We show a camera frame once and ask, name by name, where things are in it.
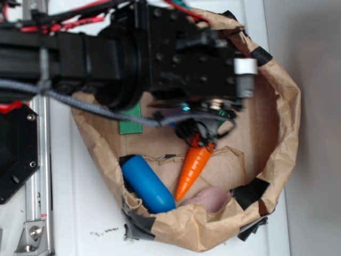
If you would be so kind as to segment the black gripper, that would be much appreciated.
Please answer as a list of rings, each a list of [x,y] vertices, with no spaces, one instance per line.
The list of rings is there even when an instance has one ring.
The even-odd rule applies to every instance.
[[[257,62],[179,10],[133,4],[133,102],[239,111],[253,96]]]

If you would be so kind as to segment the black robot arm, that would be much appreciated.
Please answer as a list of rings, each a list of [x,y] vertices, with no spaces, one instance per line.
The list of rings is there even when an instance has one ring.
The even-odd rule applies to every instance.
[[[111,109],[145,92],[155,107],[187,104],[239,109],[251,98],[257,61],[221,29],[146,1],[101,1],[55,15],[1,23],[1,78],[61,94],[91,93]]]

